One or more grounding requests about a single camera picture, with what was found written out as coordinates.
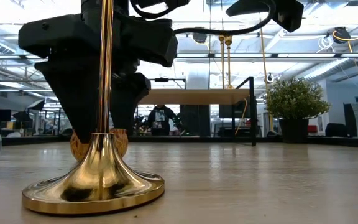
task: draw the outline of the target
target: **brass stand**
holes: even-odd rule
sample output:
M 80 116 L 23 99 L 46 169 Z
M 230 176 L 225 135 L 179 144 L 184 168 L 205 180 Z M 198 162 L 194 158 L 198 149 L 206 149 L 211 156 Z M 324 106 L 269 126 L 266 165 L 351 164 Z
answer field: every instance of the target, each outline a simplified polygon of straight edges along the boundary
M 98 132 L 85 158 L 68 174 L 32 184 L 22 204 L 36 212 L 75 215 L 111 212 L 149 202 L 164 192 L 164 180 L 135 172 L 122 161 L 109 131 L 113 1 L 103 0 Z

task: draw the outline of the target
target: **gold pole base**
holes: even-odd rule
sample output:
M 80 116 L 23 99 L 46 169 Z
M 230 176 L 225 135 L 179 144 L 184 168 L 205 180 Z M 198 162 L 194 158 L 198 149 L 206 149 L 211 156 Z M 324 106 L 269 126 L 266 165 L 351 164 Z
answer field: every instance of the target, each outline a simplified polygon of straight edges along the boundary
M 129 168 L 113 141 L 113 134 L 93 134 L 82 162 L 62 177 L 25 188 L 23 206 L 56 215 L 95 214 L 135 207 L 161 196 L 164 180 Z

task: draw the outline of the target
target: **green plant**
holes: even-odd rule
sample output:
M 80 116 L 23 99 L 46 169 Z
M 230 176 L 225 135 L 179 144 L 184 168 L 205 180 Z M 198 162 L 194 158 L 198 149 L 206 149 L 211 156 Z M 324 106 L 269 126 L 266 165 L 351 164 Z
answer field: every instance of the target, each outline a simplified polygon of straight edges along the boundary
M 303 79 L 277 80 L 267 96 L 266 110 L 274 118 L 311 119 L 328 112 L 330 104 L 322 100 L 323 88 Z

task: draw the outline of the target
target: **black cable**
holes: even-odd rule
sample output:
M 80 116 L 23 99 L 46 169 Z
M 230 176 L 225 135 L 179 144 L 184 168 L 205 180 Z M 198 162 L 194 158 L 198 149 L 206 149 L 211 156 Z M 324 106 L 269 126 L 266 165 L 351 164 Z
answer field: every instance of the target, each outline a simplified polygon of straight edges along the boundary
M 150 12 L 144 12 L 141 11 L 137 5 L 134 3 L 133 0 L 130 0 L 131 2 L 131 6 L 134 8 L 135 12 L 138 13 L 138 15 L 142 16 L 145 19 L 158 19 L 159 17 L 165 16 L 168 13 L 172 12 L 173 10 L 175 10 L 175 8 L 173 9 L 166 9 L 165 11 L 159 12 L 159 13 L 150 13 Z
M 276 12 L 276 3 L 275 0 L 259 0 L 261 3 L 264 3 L 268 6 L 268 16 L 266 19 L 262 20 L 260 23 L 248 27 L 245 29 L 239 30 L 210 30 L 210 29 L 202 29 L 202 28 L 182 28 L 173 31 L 175 34 L 183 34 L 183 33 L 198 33 L 198 34 L 211 34 L 211 35 L 241 35 L 248 34 L 255 30 L 259 30 L 264 25 L 268 24 L 274 17 Z

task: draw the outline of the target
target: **wooden shelf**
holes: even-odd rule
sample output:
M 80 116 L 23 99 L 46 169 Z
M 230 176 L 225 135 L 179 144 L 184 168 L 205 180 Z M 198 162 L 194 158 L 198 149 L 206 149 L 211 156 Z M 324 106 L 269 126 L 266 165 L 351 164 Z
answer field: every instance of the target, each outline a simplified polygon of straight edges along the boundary
M 249 96 L 248 89 L 240 90 L 150 90 L 139 104 L 162 105 L 231 105 Z

